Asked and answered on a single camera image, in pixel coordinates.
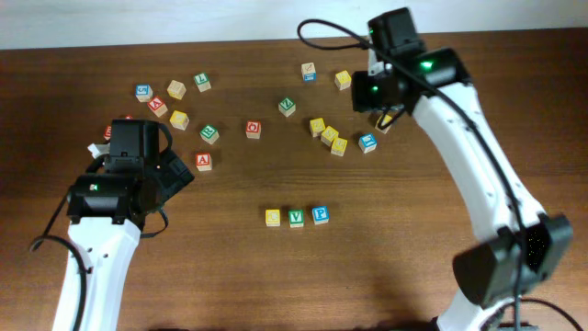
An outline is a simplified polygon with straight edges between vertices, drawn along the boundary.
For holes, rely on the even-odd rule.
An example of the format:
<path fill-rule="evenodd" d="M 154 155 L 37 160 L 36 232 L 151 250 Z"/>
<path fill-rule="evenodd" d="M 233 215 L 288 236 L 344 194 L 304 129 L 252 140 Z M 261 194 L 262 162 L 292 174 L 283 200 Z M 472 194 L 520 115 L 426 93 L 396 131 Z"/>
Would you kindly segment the blue block letter P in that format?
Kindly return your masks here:
<path fill-rule="evenodd" d="M 326 206 L 317 206 L 311 209 L 313 222 L 315 224 L 328 223 L 330 215 Z"/>

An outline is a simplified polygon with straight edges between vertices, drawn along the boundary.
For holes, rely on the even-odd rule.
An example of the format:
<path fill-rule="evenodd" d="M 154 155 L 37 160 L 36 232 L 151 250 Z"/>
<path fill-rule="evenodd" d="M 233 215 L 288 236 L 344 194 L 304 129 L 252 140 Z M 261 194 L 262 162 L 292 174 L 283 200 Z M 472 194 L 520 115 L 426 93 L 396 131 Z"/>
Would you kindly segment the red block letter O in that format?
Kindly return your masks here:
<path fill-rule="evenodd" d="M 246 122 L 245 134 L 248 139 L 259 139 L 261 137 L 261 122 L 248 120 Z"/>

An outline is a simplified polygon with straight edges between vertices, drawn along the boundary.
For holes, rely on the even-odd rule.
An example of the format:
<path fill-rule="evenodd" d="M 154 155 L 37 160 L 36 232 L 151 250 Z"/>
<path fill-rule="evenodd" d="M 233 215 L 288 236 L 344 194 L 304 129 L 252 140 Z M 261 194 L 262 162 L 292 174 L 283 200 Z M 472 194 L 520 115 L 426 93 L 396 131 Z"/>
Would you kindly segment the yellow block cluster left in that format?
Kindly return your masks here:
<path fill-rule="evenodd" d="M 325 130 L 325 123 L 323 118 L 316 118 L 310 120 L 310 131 L 313 138 L 320 137 Z"/>

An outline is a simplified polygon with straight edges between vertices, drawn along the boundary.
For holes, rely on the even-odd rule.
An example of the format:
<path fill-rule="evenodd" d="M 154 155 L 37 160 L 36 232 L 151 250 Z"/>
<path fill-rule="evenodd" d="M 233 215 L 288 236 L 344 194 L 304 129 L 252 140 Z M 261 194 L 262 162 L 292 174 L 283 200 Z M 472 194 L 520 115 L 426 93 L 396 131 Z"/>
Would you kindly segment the wood block blue side top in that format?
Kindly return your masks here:
<path fill-rule="evenodd" d="M 317 75 L 314 63 L 303 63 L 301 65 L 301 74 L 304 82 L 315 81 L 317 79 Z"/>

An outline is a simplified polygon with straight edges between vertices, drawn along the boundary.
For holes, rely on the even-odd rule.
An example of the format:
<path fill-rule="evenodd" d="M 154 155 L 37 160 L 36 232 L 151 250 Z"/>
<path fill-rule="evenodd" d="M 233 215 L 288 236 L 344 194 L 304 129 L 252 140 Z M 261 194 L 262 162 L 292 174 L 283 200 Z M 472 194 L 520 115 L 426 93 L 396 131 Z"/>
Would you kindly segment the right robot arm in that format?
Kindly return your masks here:
<path fill-rule="evenodd" d="M 517 307 L 554 272 L 571 243 L 571 224 L 548 215 L 522 184 L 454 50 L 428 50 L 407 8 L 367 26 L 368 68 L 353 74 L 355 111 L 398 111 L 416 121 L 453 177 L 478 241 L 454 257 L 458 291 L 429 326 L 497 329 L 505 308 Z"/>

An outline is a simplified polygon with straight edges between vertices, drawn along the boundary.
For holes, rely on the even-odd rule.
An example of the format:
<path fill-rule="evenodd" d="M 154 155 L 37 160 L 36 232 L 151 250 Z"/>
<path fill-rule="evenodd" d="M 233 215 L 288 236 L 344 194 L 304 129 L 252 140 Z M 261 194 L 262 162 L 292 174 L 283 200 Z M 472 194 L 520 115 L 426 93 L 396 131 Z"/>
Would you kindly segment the yellow block letter C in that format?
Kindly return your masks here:
<path fill-rule="evenodd" d="M 281 224 L 280 210 L 268 209 L 265 210 L 265 220 L 268 227 L 279 226 Z"/>

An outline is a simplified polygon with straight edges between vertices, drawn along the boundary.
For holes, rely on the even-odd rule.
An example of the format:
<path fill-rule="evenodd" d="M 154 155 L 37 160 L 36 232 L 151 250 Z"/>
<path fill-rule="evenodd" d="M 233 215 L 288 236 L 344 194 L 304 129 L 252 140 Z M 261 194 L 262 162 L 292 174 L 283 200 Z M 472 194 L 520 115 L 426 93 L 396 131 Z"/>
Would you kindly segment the yellow block top right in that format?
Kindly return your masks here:
<path fill-rule="evenodd" d="M 339 90 L 347 89 L 352 84 L 351 75 L 343 70 L 335 75 L 334 83 Z"/>

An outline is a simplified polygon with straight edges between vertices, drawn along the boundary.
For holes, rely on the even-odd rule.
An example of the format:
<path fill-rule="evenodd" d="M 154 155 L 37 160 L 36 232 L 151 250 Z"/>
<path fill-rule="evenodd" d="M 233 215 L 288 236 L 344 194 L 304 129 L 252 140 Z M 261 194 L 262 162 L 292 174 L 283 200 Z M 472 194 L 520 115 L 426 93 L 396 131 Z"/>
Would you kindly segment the yellow block cluster middle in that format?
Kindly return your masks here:
<path fill-rule="evenodd" d="M 331 147 L 334 140 L 339 136 L 339 131 L 332 126 L 327 126 L 321 133 L 321 141 Z"/>

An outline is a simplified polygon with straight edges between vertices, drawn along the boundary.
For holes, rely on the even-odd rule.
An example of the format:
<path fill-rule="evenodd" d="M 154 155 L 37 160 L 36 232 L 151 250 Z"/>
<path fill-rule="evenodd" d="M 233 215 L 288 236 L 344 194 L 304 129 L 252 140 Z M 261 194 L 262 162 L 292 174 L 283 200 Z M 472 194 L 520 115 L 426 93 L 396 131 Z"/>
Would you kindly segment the green block letter Z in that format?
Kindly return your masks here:
<path fill-rule="evenodd" d="M 285 97 L 278 103 L 278 110 L 285 117 L 289 117 L 296 111 L 296 103 L 290 97 Z"/>

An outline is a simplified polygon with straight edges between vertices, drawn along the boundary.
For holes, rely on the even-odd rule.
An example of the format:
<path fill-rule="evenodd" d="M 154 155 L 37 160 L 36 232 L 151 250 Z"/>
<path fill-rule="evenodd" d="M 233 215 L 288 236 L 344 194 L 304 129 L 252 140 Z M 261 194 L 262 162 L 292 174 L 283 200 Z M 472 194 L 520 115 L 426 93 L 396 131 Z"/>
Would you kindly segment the red block letter a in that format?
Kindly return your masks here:
<path fill-rule="evenodd" d="M 168 107 L 165 105 L 164 101 L 158 96 L 153 97 L 147 103 L 147 106 L 149 110 L 158 118 L 162 117 L 168 111 Z"/>
<path fill-rule="evenodd" d="M 196 167 L 198 171 L 210 171 L 213 168 L 212 158 L 209 153 L 196 153 Z"/>

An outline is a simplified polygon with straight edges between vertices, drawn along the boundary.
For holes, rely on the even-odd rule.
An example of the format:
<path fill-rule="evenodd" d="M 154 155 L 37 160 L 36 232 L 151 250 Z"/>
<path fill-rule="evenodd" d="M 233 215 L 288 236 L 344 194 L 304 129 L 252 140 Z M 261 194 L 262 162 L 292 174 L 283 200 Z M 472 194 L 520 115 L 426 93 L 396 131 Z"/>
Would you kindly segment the yellow block cluster lower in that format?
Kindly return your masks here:
<path fill-rule="evenodd" d="M 337 156 L 344 156 L 347 144 L 347 139 L 343 139 L 340 137 L 335 138 L 331 145 L 331 154 L 335 154 Z"/>

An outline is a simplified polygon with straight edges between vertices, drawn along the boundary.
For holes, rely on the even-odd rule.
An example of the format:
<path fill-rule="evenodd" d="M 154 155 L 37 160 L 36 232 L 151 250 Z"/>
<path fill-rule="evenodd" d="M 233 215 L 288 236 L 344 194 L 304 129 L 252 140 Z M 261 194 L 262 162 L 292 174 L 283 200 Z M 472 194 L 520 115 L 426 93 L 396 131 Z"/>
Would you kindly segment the yellow block cluster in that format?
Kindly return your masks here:
<path fill-rule="evenodd" d="M 310 120 L 310 131 L 313 138 L 320 137 L 325 130 L 325 123 L 323 118 L 316 118 Z"/>
<path fill-rule="evenodd" d="M 339 136 L 339 131 L 332 126 L 327 126 L 321 133 L 321 141 L 331 147 L 334 140 Z"/>
<path fill-rule="evenodd" d="M 347 144 L 347 139 L 343 139 L 340 137 L 335 138 L 331 145 L 331 154 L 335 154 L 337 156 L 344 156 Z"/>

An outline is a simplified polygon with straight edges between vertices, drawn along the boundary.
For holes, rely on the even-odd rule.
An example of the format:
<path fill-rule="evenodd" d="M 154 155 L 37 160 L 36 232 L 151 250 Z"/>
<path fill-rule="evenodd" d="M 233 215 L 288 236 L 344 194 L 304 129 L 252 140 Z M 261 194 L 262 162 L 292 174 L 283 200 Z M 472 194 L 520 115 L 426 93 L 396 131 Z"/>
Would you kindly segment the yellow block upper left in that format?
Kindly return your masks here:
<path fill-rule="evenodd" d="M 189 123 L 189 117 L 185 112 L 175 110 L 170 117 L 170 123 L 174 128 L 184 131 Z"/>

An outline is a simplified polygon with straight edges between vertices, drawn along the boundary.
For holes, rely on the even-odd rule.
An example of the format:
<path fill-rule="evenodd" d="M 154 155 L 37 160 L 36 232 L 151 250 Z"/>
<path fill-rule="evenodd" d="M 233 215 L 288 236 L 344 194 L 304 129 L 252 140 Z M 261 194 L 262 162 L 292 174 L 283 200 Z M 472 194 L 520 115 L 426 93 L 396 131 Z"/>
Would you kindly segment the green block letter V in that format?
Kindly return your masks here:
<path fill-rule="evenodd" d="M 298 228 L 304 226 L 303 210 L 290 210 L 288 212 L 288 221 L 291 228 Z"/>

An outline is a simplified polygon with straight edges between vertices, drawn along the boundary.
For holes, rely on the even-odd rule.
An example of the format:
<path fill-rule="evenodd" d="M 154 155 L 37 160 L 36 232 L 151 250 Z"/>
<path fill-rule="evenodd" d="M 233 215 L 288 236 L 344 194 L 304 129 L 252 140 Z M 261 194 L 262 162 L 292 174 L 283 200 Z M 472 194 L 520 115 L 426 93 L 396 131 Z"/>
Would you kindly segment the red block letter A upper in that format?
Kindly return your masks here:
<path fill-rule="evenodd" d="M 158 96 L 153 97 L 147 103 L 147 106 L 149 110 L 158 118 L 162 117 L 168 111 L 168 107 L 165 105 L 164 101 Z"/>

